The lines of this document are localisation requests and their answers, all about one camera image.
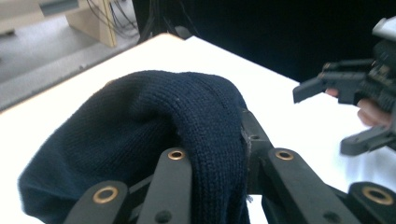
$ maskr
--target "human hand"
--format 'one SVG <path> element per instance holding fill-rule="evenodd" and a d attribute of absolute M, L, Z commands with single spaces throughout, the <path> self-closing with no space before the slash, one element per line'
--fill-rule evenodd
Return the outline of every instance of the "human hand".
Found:
<path fill-rule="evenodd" d="M 333 97 L 338 96 L 338 90 L 335 89 L 327 89 L 326 93 Z M 358 117 L 365 125 L 390 127 L 391 114 L 383 111 L 374 100 L 361 99 L 358 101 L 358 107 L 360 108 Z"/>

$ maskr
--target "electrical cable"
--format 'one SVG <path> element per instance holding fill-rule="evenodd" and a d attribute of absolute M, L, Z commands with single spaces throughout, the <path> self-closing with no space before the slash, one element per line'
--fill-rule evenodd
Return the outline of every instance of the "electrical cable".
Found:
<path fill-rule="evenodd" d="M 112 22 L 111 20 L 108 19 L 107 15 L 106 15 L 102 10 L 100 10 L 99 6 L 97 6 L 92 0 L 87 0 L 87 3 L 88 3 L 88 5 L 89 5 L 89 7 L 90 7 L 90 9 L 91 9 L 91 12 L 93 13 L 93 15 L 94 15 L 100 22 L 102 22 L 103 24 L 105 24 L 108 28 L 110 28 L 110 29 L 112 29 L 114 32 L 116 32 L 120 37 L 122 37 L 122 38 L 133 38 L 133 37 L 135 37 L 135 36 L 138 35 L 138 32 L 137 32 L 136 34 L 134 34 L 134 35 L 125 34 L 123 31 L 121 31 L 121 30 L 118 29 L 117 25 L 116 25 L 114 22 Z M 103 20 L 103 19 L 94 11 L 92 5 L 94 5 L 95 7 L 98 8 L 99 13 L 100 13 L 102 16 L 104 16 L 104 17 L 106 18 L 106 21 Z"/>
<path fill-rule="evenodd" d="M 120 6 L 120 2 L 116 1 L 114 2 L 116 4 L 116 7 L 119 9 L 120 13 L 122 14 L 122 16 L 137 30 L 138 28 L 136 27 L 136 25 L 134 25 L 134 22 L 130 21 L 129 18 L 127 17 L 127 15 L 125 14 L 124 10 L 122 9 L 122 7 Z"/>
<path fill-rule="evenodd" d="M 113 8 L 112 4 L 110 4 L 110 10 L 111 10 L 111 14 L 112 14 L 112 17 L 113 17 L 114 24 L 117 26 L 117 28 L 123 29 L 123 30 L 127 30 L 127 29 L 133 30 L 134 29 L 134 27 L 128 28 L 128 26 L 131 25 L 129 22 L 126 23 L 126 24 L 122 24 L 120 22 L 119 18 L 116 15 L 116 12 L 114 11 L 114 8 Z"/>
<path fill-rule="evenodd" d="M 189 14 L 187 13 L 186 8 L 184 8 L 184 4 L 181 2 L 181 0 L 178 0 L 178 3 L 180 4 L 181 11 L 183 12 L 183 15 L 186 17 L 186 19 L 188 21 L 187 23 L 189 23 L 191 25 L 191 29 L 193 29 L 193 31 L 198 35 L 198 37 L 201 37 L 197 28 L 195 27 L 194 23 L 192 22 Z"/>

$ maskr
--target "white tabletop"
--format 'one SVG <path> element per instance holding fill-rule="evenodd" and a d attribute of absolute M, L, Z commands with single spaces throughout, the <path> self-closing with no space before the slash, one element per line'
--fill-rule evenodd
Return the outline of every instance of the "white tabletop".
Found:
<path fill-rule="evenodd" d="M 298 152 L 322 180 L 342 191 L 372 181 L 396 191 L 396 153 L 388 148 L 345 157 L 340 141 L 361 132 L 353 105 L 320 94 L 297 105 L 294 80 L 215 47 L 199 38 L 159 35 L 0 114 L 0 176 L 6 199 L 1 218 L 41 223 L 21 211 L 17 179 L 41 144 L 94 92 L 114 78 L 141 70 L 201 72 L 226 77 L 241 91 L 275 147 Z M 265 223 L 260 200 L 249 205 L 251 223 Z"/>

